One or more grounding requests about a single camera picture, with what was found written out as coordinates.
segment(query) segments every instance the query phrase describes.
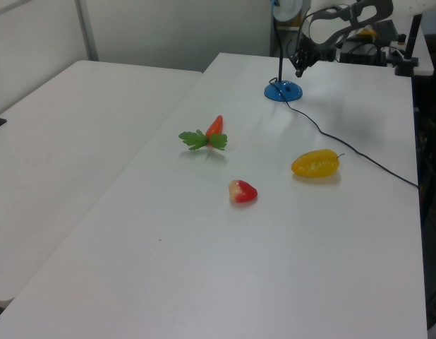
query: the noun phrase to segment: yellow pepper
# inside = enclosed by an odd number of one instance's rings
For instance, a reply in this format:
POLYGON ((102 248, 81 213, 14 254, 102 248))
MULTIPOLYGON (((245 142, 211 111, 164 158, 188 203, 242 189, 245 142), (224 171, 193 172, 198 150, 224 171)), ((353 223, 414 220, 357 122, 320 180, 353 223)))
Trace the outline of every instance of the yellow pepper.
POLYGON ((291 164, 291 170, 303 177, 326 177, 339 168, 339 157, 333 150, 314 150, 303 154, 291 164))

